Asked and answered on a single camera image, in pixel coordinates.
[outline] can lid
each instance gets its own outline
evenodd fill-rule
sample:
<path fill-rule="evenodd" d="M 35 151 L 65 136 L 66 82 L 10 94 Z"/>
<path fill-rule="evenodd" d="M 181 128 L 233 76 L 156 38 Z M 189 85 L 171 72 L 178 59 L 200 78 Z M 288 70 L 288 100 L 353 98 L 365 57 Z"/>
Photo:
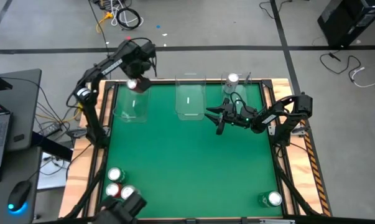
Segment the can lid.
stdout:
<path fill-rule="evenodd" d="M 109 196 L 115 196 L 119 192 L 119 187 L 115 183 L 111 183 L 106 187 L 106 194 Z"/>
<path fill-rule="evenodd" d="M 135 187 L 131 186 L 131 185 L 127 185 L 125 186 L 122 190 L 121 190 L 121 197 L 123 199 L 127 199 L 129 196 L 132 195 L 132 193 L 135 191 Z"/>
<path fill-rule="evenodd" d="M 126 81 L 126 85 L 127 85 L 128 88 L 130 88 L 131 90 L 133 90 L 137 86 L 137 80 L 135 80 L 135 79 L 132 79 L 132 80 L 129 79 L 129 80 Z"/>
<path fill-rule="evenodd" d="M 110 180 L 118 180 L 120 176 L 121 176 L 121 170 L 118 168 L 111 168 L 108 171 L 108 178 Z"/>
<path fill-rule="evenodd" d="M 230 73 L 229 76 L 228 76 L 228 79 L 229 79 L 231 82 L 236 82 L 236 81 L 238 81 L 238 75 L 235 74 L 235 73 Z"/>
<path fill-rule="evenodd" d="M 278 206 L 281 204 L 281 195 L 278 193 L 278 192 L 271 192 L 269 194 L 269 202 L 274 205 L 274 206 Z"/>

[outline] gray concrete floor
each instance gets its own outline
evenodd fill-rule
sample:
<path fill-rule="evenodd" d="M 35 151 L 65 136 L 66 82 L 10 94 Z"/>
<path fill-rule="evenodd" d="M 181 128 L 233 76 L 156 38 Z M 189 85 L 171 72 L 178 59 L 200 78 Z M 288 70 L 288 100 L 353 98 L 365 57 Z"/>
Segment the gray concrete floor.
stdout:
<path fill-rule="evenodd" d="M 5 2 L 0 0 L 0 10 Z M 259 9 L 259 2 L 134 0 L 132 8 L 144 18 L 143 25 L 121 31 L 106 22 L 104 32 L 110 47 L 116 47 L 126 36 L 148 37 L 159 46 L 280 45 L 275 22 Z M 283 5 L 280 17 L 289 45 L 311 45 L 322 36 L 316 20 L 327 4 L 311 0 Z M 100 10 L 95 9 L 101 17 Z M 87 1 L 13 0 L 0 25 L 0 49 L 104 47 L 95 25 Z M 361 45 L 375 45 L 375 22 L 358 39 Z M 314 45 L 326 45 L 325 39 L 316 40 Z M 375 219 L 375 87 L 358 88 L 346 72 L 329 72 L 318 59 L 323 53 L 293 51 L 291 55 L 300 89 L 314 99 L 310 124 L 331 209 L 336 217 Z M 325 61 L 339 70 L 346 66 L 348 55 L 355 55 L 366 67 L 357 81 L 375 82 L 375 50 L 340 52 L 337 56 L 343 63 Z M 103 53 L 0 55 L 0 73 L 41 68 L 42 88 L 61 116 L 76 81 L 104 58 Z M 282 51 L 158 53 L 159 78 L 185 72 L 214 78 L 222 72 L 247 71 L 258 78 L 289 78 Z M 117 70 L 113 78 L 124 78 L 124 74 Z M 39 101 L 44 103 L 41 94 Z M 36 212 L 42 220 L 56 219 L 61 196 L 62 189 L 38 193 Z"/>

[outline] yellow and black warning stripe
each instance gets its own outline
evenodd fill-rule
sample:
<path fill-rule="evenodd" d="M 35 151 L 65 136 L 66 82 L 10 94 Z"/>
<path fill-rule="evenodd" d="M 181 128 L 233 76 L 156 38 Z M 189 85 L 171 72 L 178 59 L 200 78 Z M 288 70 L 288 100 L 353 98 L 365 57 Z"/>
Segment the yellow and black warning stripe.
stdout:
<path fill-rule="evenodd" d="M 302 120 L 301 125 L 306 126 L 308 124 L 307 121 Z M 312 167 L 313 177 L 316 183 L 318 198 L 320 199 L 320 203 L 323 209 L 323 213 L 327 216 L 332 216 L 330 204 L 328 203 L 328 196 L 326 195 L 324 182 L 322 180 L 322 175 L 320 172 L 320 165 L 318 164 L 317 154 L 315 152 L 314 144 L 312 144 L 313 139 L 311 137 L 311 133 L 309 131 L 305 132 L 305 136 L 303 137 L 305 140 L 307 154 L 310 160 L 310 166 Z"/>

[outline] blue light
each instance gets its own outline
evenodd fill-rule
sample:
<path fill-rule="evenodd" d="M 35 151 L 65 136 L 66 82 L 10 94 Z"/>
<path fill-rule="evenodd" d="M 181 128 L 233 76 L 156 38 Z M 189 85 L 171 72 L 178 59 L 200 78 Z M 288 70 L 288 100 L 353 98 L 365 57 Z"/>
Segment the blue light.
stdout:
<path fill-rule="evenodd" d="M 23 204 L 23 206 L 20 208 L 20 209 L 18 209 L 17 211 L 11 211 L 11 210 L 9 210 L 9 213 L 11 214 L 11 215 L 22 215 L 23 213 L 25 213 L 25 211 L 27 210 L 27 207 L 28 207 L 28 204 L 27 204 L 27 202 L 24 202 L 24 204 Z"/>

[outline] metal can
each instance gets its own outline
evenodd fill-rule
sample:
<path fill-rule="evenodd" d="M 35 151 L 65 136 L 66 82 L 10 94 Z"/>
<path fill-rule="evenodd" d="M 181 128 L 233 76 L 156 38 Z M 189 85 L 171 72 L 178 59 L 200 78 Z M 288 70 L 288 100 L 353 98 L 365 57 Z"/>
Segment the metal can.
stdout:
<path fill-rule="evenodd" d="M 139 81 L 137 79 L 128 79 L 126 81 L 126 86 L 135 92 L 143 93 L 143 91 L 139 88 Z"/>
<path fill-rule="evenodd" d="M 121 198 L 126 200 L 132 195 L 133 192 L 137 192 L 138 194 L 140 193 L 139 190 L 137 190 L 134 186 L 127 185 L 121 190 Z"/>
<path fill-rule="evenodd" d="M 277 207 L 282 202 L 281 195 L 275 191 L 261 193 L 257 199 L 263 207 Z"/>
<path fill-rule="evenodd" d="M 223 91 L 227 94 L 231 94 L 236 91 L 239 77 L 235 73 L 230 73 L 226 78 L 226 83 L 223 87 Z"/>
<path fill-rule="evenodd" d="M 126 173 L 122 169 L 117 167 L 111 168 L 107 173 L 108 179 L 113 182 L 118 182 L 123 184 L 126 180 Z"/>
<path fill-rule="evenodd" d="M 121 196 L 121 188 L 121 184 L 111 183 L 106 187 L 106 195 L 118 198 Z"/>

